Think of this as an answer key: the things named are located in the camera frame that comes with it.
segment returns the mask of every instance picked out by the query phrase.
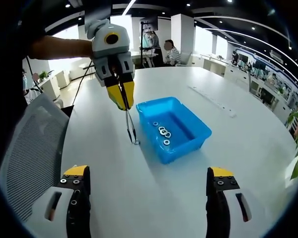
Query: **window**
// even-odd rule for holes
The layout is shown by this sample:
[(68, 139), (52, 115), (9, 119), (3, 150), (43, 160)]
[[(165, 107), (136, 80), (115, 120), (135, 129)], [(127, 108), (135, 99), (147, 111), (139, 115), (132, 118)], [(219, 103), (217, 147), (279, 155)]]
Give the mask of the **window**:
[(194, 51), (196, 53), (210, 55), (212, 53), (212, 40), (213, 36), (210, 31), (198, 26), (195, 27)]
[[(79, 39), (78, 37), (78, 26), (72, 26), (67, 28), (59, 33), (53, 35), (54, 37), (62, 38), (62, 39)], [(53, 59), (49, 60), (50, 70), (55, 70), (55, 72), (59, 72), (61, 70), (70, 68), (71, 63), (80, 60), (81, 58), (71, 58), (71, 59)]]
[(227, 56), (227, 40), (223, 39), (222, 37), (218, 36), (217, 39), (217, 48), (216, 48), (216, 55), (222, 56), (226, 59)]
[(133, 38), (133, 24), (130, 15), (125, 16), (111, 16), (110, 23), (125, 27), (127, 30), (127, 34), (130, 40), (129, 49), (134, 48), (134, 38)]

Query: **gray mesh chair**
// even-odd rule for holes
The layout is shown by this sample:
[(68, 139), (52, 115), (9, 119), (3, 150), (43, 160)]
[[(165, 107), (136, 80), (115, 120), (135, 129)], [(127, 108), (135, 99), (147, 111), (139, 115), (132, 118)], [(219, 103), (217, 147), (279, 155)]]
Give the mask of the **gray mesh chair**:
[(17, 124), (0, 167), (0, 188), (17, 217), (26, 222), (33, 203), (61, 176), (69, 117), (42, 93)]

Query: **white round table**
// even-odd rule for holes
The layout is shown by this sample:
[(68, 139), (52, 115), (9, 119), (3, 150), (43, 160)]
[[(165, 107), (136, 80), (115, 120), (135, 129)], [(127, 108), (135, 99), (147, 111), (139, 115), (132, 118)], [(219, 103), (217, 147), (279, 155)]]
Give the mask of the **white round table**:
[[(62, 157), (62, 172), (89, 165), (92, 237), (205, 237), (206, 175), (210, 166), (234, 173), (274, 219), (286, 203), (284, 172), (295, 142), (280, 120), (249, 93), (198, 67), (136, 70), (130, 110), (140, 146), (131, 144), (120, 111), (97, 80), (75, 101)], [(231, 118), (188, 85), (208, 92), (236, 112)], [(198, 151), (169, 165), (159, 162), (146, 139), (135, 105), (174, 96), (211, 130)]]

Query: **blue plastic tray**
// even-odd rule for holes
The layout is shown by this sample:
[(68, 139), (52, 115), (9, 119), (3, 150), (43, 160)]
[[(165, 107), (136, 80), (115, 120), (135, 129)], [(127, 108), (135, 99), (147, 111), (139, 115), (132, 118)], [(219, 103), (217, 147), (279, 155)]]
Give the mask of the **blue plastic tray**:
[[(163, 164), (199, 149), (212, 131), (174, 97), (156, 99), (136, 106), (140, 123)], [(160, 135), (159, 127), (170, 131), (171, 138)], [(168, 139), (170, 145), (164, 145)]]

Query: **floor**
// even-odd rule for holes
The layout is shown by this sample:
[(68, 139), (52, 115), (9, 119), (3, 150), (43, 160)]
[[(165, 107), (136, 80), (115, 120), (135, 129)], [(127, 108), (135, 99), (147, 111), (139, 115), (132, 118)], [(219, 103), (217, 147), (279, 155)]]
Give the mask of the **floor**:
[[(83, 86), (83, 84), (85, 82), (91, 80), (92, 78), (95, 78), (94, 74), (85, 76), (85, 78), (83, 79), (83, 82), (80, 85), (80, 88)], [(60, 90), (59, 99), (61, 99), (63, 101), (64, 108), (71, 106), (73, 104), (73, 100), (74, 100), (75, 94), (78, 90), (80, 81), (81, 81), (81, 78), (75, 79), (67, 87), (62, 88)]]

